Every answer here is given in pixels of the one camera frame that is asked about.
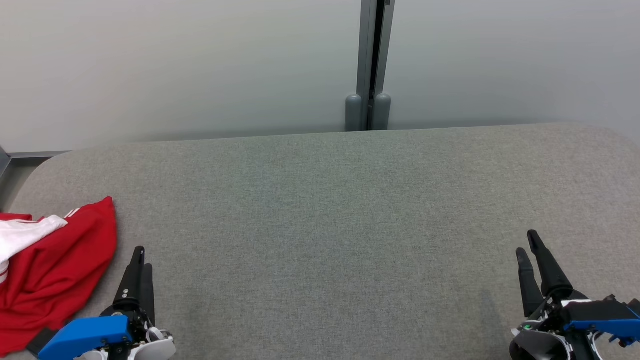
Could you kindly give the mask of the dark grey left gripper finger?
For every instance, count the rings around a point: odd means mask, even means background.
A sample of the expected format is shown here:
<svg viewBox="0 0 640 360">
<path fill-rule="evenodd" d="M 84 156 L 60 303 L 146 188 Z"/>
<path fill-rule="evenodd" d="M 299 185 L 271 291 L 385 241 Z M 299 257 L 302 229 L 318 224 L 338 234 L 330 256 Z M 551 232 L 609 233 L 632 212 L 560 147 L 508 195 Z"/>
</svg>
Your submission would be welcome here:
<svg viewBox="0 0 640 360">
<path fill-rule="evenodd" d="M 155 326 L 156 312 L 152 264 L 145 264 L 142 268 L 142 310 L 146 313 L 151 326 Z"/>
<path fill-rule="evenodd" d="M 137 246 L 134 249 L 114 298 L 114 310 L 116 312 L 139 312 L 142 309 L 142 279 L 146 264 L 145 251 L 144 246 Z"/>
</svg>

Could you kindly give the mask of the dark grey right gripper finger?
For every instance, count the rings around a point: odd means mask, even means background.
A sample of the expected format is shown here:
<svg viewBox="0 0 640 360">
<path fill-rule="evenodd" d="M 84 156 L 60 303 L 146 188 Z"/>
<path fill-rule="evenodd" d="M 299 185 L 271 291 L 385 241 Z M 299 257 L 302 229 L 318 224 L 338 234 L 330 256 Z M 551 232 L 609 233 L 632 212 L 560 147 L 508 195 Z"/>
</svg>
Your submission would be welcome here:
<svg viewBox="0 0 640 360">
<path fill-rule="evenodd" d="M 573 294 L 573 285 L 556 258 L 536 230 L 528 230 L 527 239 L 530 250 L 537 261 L 542 296 L 550 297 L 553 300 L 567 300 Z"/>
<path fill-rule="evenodd" d="M 516 249 L 518 262 L 519 289 L 521 292 L 524 317 L 533 315 L 542 305 L 544 297 L 535 280 L 533 264 L 524 248 Z"/>
</svg>

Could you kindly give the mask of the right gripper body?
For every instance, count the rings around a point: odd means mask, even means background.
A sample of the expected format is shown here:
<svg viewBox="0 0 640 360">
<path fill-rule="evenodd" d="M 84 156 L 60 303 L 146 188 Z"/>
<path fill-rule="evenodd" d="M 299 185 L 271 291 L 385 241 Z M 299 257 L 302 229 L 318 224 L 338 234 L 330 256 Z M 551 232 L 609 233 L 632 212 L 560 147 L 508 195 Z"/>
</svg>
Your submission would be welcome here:
<svg viewBox="0 0 640 360">
<path fill-rule="evenodd" d="M 567 300 L 542 297 L 537 311 L 512 330 L 512 360 L 601 360 L 595 343 L 602 333 L 593 325 L 588 330 L 564 329 L 569 323 L 565 308 L 592 300 L 579 291 L 573 291 Z"/>
</svg>

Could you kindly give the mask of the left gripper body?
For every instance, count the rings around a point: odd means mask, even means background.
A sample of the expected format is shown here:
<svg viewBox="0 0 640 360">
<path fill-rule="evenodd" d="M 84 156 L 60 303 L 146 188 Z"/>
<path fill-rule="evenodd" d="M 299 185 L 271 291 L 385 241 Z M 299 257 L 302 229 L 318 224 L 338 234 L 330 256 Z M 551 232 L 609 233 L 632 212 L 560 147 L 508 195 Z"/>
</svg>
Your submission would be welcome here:
<svg viewBox="0 0 640 360">
<path fill-rule="evenodd" d="M 169 360 L 176 354 L 173 335 L 155 326 L 154 313 L 142 306 L 110 306 L 100 317 L 122 324 L 117 335 L 102 339 L 95 349 L 101 360 Z"/>
</svg>

